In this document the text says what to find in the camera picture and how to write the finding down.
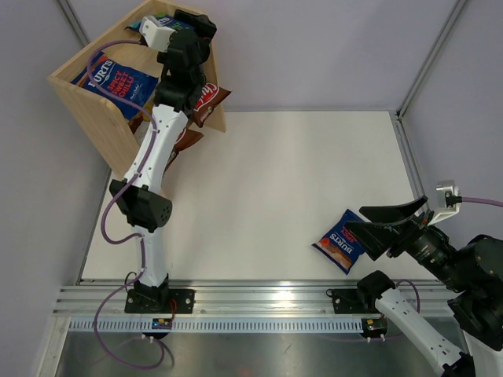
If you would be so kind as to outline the blue Burts sea salt bag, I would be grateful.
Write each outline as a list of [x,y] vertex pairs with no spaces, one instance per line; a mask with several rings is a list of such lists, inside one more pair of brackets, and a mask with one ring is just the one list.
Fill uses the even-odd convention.
[[[195,29],[194,26],[189,25],[187,23],[184,23],[180,20],[176,20],[172,16],[168,16],[165,13],[158,13],[156,15],[148,15],[148,16],[145,16],[145,18],[151,20],[154,24],[156,24],[159,27],[168,27],[168,28],[175,30],[175,31],[180,31],[180,30],[185,30],[185,29],[189,29],[189,30]],[[139,32],[142,21],[143,21],[143,18],[126,26],[126,29],[129,29],[129,30],[135,31],[135,32]]]

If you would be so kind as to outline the brown Chuba cassava chips bag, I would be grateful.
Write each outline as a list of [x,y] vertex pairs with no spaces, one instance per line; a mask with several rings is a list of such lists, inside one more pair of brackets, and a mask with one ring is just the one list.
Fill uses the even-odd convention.
[[[141,145],[143,139],[145,138],[146,132],[149,128],[149,118],[145,118],[143,115],[137,115],[127,124],[130,128],[131,133],[134,135],[134,139],[139,145]],[[176,158],[181,152],[192,147],[204,137],[204,135],[200,131],[192,130],[190,128],[192,124],[193,119],[189,119],[184,131],[178,137],[177,142],[175,143],[171,151],[170,157],[167,161],[167,165],[165,166],[164,171],[167,171],[167,169],[176,160]]]

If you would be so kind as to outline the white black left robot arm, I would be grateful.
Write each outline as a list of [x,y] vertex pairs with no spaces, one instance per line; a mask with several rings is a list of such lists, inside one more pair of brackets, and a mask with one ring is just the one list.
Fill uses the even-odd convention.
[[206,83],[202,64],[211,54],[217,28],[204,14],[181,9],[174,20],[187,24],[176,31],[153,16],[145,16],[139,31],[146,45],[157,51],[163,66],[155,89],[148,133],[122,180],[112,180],[114,204],[127,218],[138,240],[139,274],[130,284],[126,313],[169,313],[188,291],[170,292],[162,228],[172,203],[161,194],[163,174],[173,148],[187,127]]

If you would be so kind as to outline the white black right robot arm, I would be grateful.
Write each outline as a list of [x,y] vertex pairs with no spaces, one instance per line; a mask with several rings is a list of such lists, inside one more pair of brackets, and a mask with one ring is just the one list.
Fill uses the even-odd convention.
[[444,197],[441,210],[420,208],[428,198],[395,206],[361,207],[364,221],[349,221],[348,231],[377,260],[383,254],[408,254],[445,287],[456,293],[447,305],[463,331],[468,351],[454,346],[402,297],[380,270],[357,283],[357,302],[391,320],[422,353],[438,376],[502,374],[502,242],[480,234],[465,247],[454,248],[437,223],[458,213],[470,198]]

